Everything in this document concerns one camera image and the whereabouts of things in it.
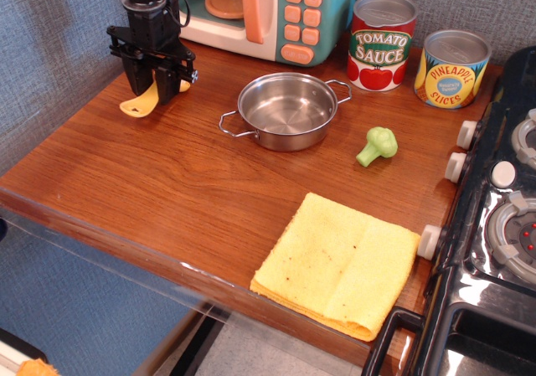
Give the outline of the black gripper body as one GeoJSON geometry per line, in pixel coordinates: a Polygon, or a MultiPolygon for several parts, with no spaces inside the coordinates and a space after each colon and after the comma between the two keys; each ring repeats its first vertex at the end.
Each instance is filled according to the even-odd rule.
{"type": "Polygon", "coordinates": [[[126,27],[110,26],[110,50],[122,59],[152,58],[152,71],[164,68],[175,72],[181,80],[194,83],[198,71],[193,67],[195,54],[182,44],[181,30],[189,24],[182,20],[178,0],[155,0],[135,3],[121,0],[128,17],[126,27]]]}

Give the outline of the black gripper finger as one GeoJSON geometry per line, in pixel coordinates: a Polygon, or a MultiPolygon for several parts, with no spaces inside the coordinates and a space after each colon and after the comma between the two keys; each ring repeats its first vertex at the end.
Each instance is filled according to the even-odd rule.
{"type": "Polygon", "coordinates": [[[140,59],[123,57],[121,60],[132,92],[142,95],[153,84],[152,58],[143,55],[140,59]]]}
{"type": "Polygon", "coordinates": [[[160,105],[169,103],[180,91],[181,79],[173,71],[159,68],[155,71],[158,102],[160,105]]]}

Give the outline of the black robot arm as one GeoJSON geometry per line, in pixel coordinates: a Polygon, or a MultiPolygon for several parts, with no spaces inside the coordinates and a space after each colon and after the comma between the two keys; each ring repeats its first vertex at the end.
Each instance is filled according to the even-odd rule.
{"type": "Polygon", "coordinates": [[[180,40],[190,21],[189,13],[180,18],[180,4],[189,7],[187,0],[122,0],[128,25],[106,30],[111,54],[121,59],[134,94],[155,85],[161,105],[179,93],[182,81],[192,84],[198,78],[195,54],[180,40]]]}

